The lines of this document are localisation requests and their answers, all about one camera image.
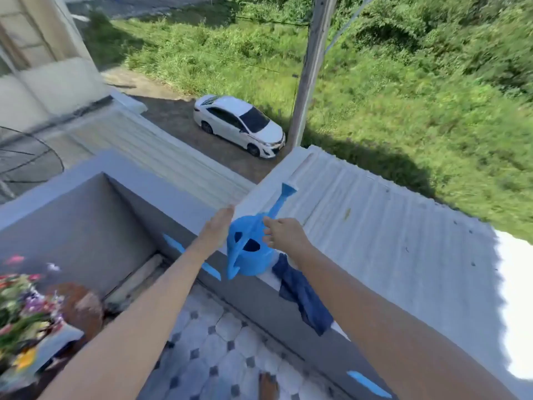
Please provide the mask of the person's left hand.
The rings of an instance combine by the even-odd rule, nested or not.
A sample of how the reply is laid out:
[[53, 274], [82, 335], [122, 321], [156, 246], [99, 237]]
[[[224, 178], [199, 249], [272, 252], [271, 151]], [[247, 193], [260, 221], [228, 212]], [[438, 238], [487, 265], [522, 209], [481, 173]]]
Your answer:
[[214, 232], [214, 215], [207, 221], [198, 235], [200, 251], [204, 259], [211, 256], [222, 245], [225, 239], [216, 239]]

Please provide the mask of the person's right hand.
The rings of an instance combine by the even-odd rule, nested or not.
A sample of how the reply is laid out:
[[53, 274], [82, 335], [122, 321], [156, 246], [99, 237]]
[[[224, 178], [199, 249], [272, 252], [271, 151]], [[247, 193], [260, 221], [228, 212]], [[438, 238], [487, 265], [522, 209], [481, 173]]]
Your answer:
[[283, 250], [296, 268], [304, 270], [312, 260], [313, 245], [295, 218], [283, 218]]

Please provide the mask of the blue plastic watering can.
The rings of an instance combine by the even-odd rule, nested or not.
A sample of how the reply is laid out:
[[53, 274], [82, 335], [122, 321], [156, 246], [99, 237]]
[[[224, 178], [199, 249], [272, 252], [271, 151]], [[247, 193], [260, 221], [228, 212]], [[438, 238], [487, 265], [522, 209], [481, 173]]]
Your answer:
[[280, 196], [267, 212], [245, 215], [230, 224], [227, 237], [227, 277], [236, 275], [256, 276], [269, 266], [274, 250], [263, 242], [263, 219], [275, 219], [285, 201], [297, 192], [297, 188], [283, 183]]

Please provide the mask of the person's right forearm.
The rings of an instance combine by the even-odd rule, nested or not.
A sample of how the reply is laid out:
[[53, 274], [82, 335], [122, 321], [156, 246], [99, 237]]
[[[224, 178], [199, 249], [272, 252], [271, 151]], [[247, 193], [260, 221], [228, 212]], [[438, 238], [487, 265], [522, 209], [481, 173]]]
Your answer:
[[457, 345], [371, 291], [309, 242], [283, 250], [400, 400], [517, 400]]

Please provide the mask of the dark blue cloth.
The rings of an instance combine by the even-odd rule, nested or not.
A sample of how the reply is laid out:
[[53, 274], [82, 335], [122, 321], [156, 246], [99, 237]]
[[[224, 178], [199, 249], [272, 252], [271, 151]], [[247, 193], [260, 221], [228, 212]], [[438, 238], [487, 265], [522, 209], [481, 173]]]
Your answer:
[[279, 255], [271, 270], [281, 282], [279, 296], [297, 305], [303, 322], [310, 326], [317, 336], [323, 336], [331, 329], [333, 316], [303, 273], [289, 264], [286, 254]]

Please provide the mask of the white corrugated roof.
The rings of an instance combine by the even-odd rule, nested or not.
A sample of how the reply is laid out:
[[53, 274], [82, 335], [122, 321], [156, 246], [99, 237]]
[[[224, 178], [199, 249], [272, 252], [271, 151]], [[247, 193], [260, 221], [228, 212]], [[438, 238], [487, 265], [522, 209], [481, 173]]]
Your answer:
[[117, 101], [34, 135], [58, 148], [67, 168], [112, 150], [215, 209], [240, 203], [256, 187]]

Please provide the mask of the white car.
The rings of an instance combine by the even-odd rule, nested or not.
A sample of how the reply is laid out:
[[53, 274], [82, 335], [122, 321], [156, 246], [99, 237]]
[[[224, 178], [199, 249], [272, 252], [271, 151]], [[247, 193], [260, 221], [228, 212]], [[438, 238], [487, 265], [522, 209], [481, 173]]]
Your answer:
[[286, 144], [280, 125], [234, 96], [202, 96], [194, 104], [193, 118], [204, 132], [230, 141], [254, 157], [273, 159]]

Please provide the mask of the beige plank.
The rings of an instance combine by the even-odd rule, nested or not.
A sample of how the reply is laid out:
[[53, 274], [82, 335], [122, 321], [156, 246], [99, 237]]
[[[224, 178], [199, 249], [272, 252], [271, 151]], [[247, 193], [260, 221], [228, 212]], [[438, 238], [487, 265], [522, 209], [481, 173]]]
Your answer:
[[154, 254], [105, 297], [104, 305], [118, 310], [127, 307], [161, 275], [163, 262], [163, 255], [160, 253]]

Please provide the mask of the grey corrugated roof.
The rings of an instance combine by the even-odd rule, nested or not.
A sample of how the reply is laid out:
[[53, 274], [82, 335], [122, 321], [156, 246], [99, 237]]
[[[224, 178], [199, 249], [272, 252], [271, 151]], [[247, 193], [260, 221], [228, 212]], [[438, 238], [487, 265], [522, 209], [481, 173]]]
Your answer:
[[533, 400], [533, 244], [326, 153], [298, 147], [237, 205], [278, 216], [374, 292]]

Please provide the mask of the person's bare foot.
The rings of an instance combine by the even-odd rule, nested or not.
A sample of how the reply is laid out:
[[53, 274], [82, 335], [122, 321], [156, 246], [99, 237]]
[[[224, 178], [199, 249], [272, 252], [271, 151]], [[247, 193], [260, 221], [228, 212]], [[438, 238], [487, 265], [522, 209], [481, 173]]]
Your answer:
[[279, 386], [276, 377], [269, 372], [259, 374], [258, 400], [279, 400]]

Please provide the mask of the brown clay pot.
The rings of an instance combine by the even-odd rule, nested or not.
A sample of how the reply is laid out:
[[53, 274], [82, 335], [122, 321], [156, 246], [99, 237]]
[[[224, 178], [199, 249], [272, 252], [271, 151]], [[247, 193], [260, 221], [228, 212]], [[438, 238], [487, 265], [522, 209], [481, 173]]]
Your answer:
[[92, 290], [76, 282], [62, 282], [49, 286], [45, 293], [63, 297], [61, 314], [68, 324], [83, 332], [80, 345], [90, 342], [103, 329], [103, 304]]

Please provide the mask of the black mesh satellite dish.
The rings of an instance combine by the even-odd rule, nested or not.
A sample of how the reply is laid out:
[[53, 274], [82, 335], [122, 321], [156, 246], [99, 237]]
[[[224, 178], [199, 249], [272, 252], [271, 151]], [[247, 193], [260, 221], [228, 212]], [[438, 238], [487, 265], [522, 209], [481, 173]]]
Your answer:
[[64, 172], [59, 154], [32, 134], [0, 126], [0, 206]]

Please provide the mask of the white flower planter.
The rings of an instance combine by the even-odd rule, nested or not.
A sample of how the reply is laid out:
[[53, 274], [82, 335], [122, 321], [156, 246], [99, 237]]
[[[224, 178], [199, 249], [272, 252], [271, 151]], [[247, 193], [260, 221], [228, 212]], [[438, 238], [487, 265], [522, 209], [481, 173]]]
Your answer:
[[84, 337], [80, 329], [63, 323], [41, 340], [25, 340], [15, 346], [13, 354], [0, 360], [0, 395], [26, 388], [39, 379], [45, 366], [70, 343]]

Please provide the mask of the colourful flower bunch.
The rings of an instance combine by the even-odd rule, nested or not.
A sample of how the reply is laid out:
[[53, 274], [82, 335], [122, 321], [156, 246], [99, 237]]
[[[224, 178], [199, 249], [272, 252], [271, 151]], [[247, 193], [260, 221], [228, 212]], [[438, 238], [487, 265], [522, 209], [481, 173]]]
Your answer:
[[61, 268], [24, 264], [25, 259], [14, 254], [0, 261], [0, 375], [28, 368], [36, 347], [64, 324], [62, 296], [39, 291]]

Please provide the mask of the beige neighbouring building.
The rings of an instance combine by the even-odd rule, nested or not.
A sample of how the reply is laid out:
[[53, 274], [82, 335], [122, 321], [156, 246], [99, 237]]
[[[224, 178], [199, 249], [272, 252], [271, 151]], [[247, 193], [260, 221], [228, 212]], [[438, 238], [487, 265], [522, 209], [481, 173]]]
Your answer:
[[66, 0], [0, 0], [0, 127], [30, 132], [110, 99]]

